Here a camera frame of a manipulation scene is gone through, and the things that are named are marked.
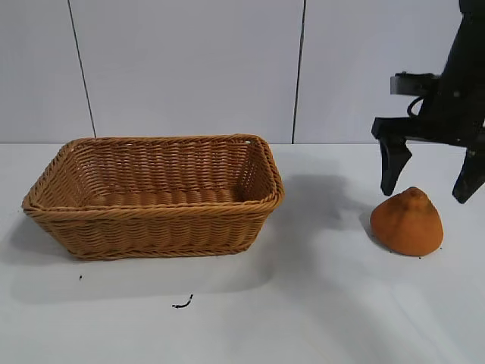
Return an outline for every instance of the white tabletop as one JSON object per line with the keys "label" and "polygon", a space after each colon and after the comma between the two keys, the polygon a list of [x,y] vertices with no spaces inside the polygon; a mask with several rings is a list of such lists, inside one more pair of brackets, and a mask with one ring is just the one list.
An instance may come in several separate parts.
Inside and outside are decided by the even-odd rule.
{"label": "white tabletop", "polygon": [[287,145],[285,203],[246,253],[78,262],[20,209],[58,148],[0,145],[0,362],[485,362],[485,188],[453,199],[463,149],[411,146],[396,190],[445,229],[422,259],[366,233],[377,145]]}

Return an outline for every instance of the robotic arm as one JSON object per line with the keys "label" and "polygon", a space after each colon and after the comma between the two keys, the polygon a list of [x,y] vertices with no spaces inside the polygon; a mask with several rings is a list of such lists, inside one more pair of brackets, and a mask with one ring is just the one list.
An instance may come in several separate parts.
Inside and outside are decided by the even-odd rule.
{"label": "robotic arm", "polygon": [[[382,155],[381,189],[390,196],[411,158],[407,140],[467,148],[453,196],[465,203],[485,183],[485,1],[460,0],[463,20],[441,76],[396,74],[391,93],[417,96],[406,118],[376,118],[372,134]],[[412,109],[422,101],[421,109]]]}

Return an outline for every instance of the wicker basket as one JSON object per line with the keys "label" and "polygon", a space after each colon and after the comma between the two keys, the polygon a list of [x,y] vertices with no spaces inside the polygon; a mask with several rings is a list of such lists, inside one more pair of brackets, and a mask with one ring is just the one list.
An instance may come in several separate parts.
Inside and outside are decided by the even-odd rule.
{"label": "wicker basket", "polygon": [[98,138],[59,151],[23,210],[81,259],[249,248],[283,185],[257,136]]}

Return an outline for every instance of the black crumb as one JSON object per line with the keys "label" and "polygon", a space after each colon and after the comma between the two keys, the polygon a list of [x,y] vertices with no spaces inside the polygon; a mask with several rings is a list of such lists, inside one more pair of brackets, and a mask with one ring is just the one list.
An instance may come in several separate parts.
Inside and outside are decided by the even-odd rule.
{"label": "black crumb", "polygon": [[189,298],[189,300],[187,301],[186,304],[184,304],[184,305],[172,305],[172,307],[174,307],[175,309],[183,309],[183,308],[187,307],[192,302],[193,297],[194,297],[194,295],[191,294],[190,298]]}

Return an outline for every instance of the basket rim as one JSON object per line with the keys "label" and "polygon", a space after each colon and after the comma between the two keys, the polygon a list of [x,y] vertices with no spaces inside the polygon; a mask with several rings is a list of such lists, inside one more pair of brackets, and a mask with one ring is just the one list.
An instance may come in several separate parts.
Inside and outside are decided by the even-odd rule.
{"label": "basket rim", "polygon": [[[268,194],[261,200],[248,200],[244,202],[201,202],[201,203],[180,203],[180,204],[159,204],[159,205],[118,205],[118,206],[93,206],[86,205],[81,207],[73,206],[56,206],[45,207],[38,203],[36,200],[39,194],[46,188],[49,181],[55,176],[56,171],[62,166],[64,160],[68,157],[69,152],[75,146],[82,145],[84,143],[119,143],[119,141],[130,142],[167,142],[167,143],[196,143],[196,142],[214,142],[221,141],[240,141],[249,140],[260,143],[264,150],[264,156],[266,157],[266,166],[270,172],[271,182],[273,184],[272,193]],[[281,180],[279,171],[277,170],[274,157],[271,153],[271,149],[268,143],[259,136],[252,134],[231,134],[231,135],[214,135],[214,136],[122,136],[122,137],[100,137],[100,138],[79,138],[72,140],[69,143],[64,144],[59,150],[58,154],[52,159],[49,165],[45,168],[42,175],[38,178],[37,182],[31,187],[29,193],[24,197],[22,202],[22,209],[29,213],[29,215],[36,215],[40,217],[50,216],[55,219],[65,218],[99,218],[100,216],[108,218],[108,216],[115,217],[116,215],[123,214],[136,215],[137,213],[143,213],[144,215],[226,215],[237,213],[259,213],[259,212],[271,212],[281,204],[284,198],[283,182]]]}

